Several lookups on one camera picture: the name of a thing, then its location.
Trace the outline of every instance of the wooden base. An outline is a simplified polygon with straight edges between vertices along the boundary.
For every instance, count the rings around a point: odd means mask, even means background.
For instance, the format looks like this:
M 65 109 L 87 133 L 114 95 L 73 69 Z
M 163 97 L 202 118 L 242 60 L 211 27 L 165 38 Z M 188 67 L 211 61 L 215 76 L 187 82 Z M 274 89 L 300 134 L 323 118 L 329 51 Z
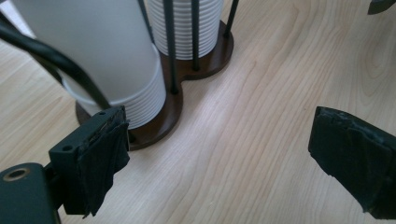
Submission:
M 224 31 L 225 24 L 221 21 L 218 43 L 209 54 L 200 58 L 200 70 L 192 70 L 192 60 L 177 60 L 178 94 L 172 94 L 170 92 L 171 77 L 168 57 L 161 54 L 163 78 L 167 92 L 165 103 L 163 109 L 153 120 L 139 128 L 128 131 L 134 137 L 130 139 L 130 150 L 138 150 L 160 141 L 177 125 L 183 108 L 182 81 L 213 76 L 231 60 L 233 54 L 233 35 L 224 38 Z M 80 124 L 91 117 L 78 103 L 76 103 L 76 114 Z

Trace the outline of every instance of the white paper cup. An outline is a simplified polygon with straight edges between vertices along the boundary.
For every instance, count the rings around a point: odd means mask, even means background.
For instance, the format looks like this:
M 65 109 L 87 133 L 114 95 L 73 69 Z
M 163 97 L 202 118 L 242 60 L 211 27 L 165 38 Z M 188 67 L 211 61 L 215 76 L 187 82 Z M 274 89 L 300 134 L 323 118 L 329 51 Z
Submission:
M 204 57 L 217 43 L 223 0 L 201 0 L 199 21 L 199 57 Z M 167 55 L 167 37 L 162 0 L 148 0 L 155 44 Z M 191 0 L 174 0 L 176 55 L 180 60 L 192 59 Z
M 156 72 L 150 64 L 159 59 L 137 1 L 12 2 L 37 39 L 82 67 L 110 101 L 141 90 Z
M 163 83 L 161 62 L 158 61 L 153 67 L 156 69 L 155 75 L 152 76 L 151 81 L 145 88 L 126 98 L 109 102 L 112 106 L 125 106 L 125 114 L 129 120 L 128 129 L 138 128 L 147 124 L 154 119 L 163 108 L 166 98 L 166 90 Z M 78 103 L 90 115 L 94 115 L 102 110 L 91 97 L 78 94 L 71 89 L 70 84 L 66 79 L 64 79 L 64 86 L 70 95 L 77 99 Z

